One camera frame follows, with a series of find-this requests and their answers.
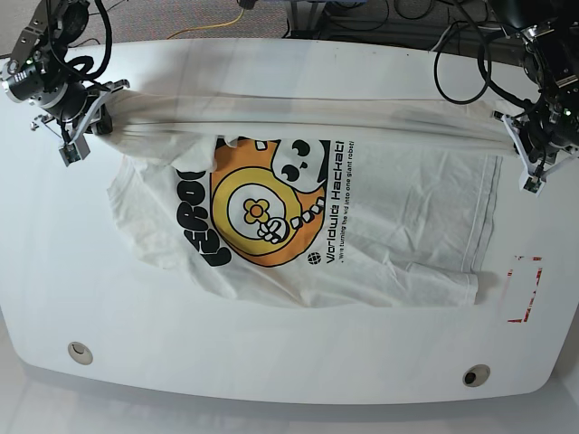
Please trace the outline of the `right table grommet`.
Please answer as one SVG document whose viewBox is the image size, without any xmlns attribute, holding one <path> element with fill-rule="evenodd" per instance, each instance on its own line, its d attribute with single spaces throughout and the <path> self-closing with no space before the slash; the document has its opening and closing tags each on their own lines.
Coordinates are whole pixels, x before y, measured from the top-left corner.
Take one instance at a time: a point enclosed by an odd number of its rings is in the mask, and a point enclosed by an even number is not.
<svg viewBox="0 0 579 434">
<path fill-rule="evenodd" d="M 476 388 L 484 384 L 490 376 L 490 368 L 486 364 L 477 364 L 469 368 L 462 377 L 466 387 Z"/>
</svg>

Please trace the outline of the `left table grommet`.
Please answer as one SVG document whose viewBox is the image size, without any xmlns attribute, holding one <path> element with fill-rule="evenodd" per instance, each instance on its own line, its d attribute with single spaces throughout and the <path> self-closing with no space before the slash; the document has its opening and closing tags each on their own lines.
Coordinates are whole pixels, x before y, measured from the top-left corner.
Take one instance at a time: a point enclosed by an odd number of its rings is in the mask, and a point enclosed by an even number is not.
<svg viewBox="0 0 579 434">
<path fill-rule="evenodd" d="M 93 362 L 93 354 L 90 349 L 79 342 L 71 342 L 68 344 L 68 353 L 71 359 L 81 365 L 90 365 Z"/>
</svg>

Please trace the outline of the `white t-shirt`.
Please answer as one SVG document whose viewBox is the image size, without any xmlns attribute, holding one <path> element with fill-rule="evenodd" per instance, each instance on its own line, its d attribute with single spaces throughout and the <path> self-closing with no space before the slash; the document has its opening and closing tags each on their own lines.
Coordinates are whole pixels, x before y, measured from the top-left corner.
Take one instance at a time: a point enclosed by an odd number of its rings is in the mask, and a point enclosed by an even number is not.
<svg viewBox="0 0 579 434">
<path fill-rule="evenodd" d="M 123 90 L 109 187 L 132 253 L 274 307 L 469 307 L 493 229 L 503 101 Z"/>
</svg>

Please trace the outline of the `red tape rectangle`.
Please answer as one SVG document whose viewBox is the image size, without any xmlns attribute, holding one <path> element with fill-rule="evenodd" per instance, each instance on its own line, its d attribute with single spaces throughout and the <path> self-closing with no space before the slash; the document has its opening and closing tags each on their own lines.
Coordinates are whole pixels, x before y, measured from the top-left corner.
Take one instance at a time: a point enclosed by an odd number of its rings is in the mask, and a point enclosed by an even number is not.
<svg viewBox="0 0 579 434">
<path fill-rule="evenodd" d="M 528 321 L 544 268 L 541 256 L 516 256 L 508 270 L 502 315 L 508 324 Z"/>
</svg>

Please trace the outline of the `table grommet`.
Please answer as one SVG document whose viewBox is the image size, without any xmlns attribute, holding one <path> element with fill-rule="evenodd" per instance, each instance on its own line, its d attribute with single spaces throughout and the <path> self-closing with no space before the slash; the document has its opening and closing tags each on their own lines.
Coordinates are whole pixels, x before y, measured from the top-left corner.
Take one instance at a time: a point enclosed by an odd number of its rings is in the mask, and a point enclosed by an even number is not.
<svg viewBox="0 0 579 434">
<path fill-rule="evenodd" d="M 490 376 L 490 368 L 486 364 L 477 364 L 469 368 L 462 377 L 466 387 L 476 388 L 484 384 Z"/>
<path fill-rule="evenodd" d="M 71 342 L 68 344 L 68 353 L 71 359 L 81 365 L 90 365 L 93 362 L 93 354 L 90 349 L 79 342 Z"/>
</svg>

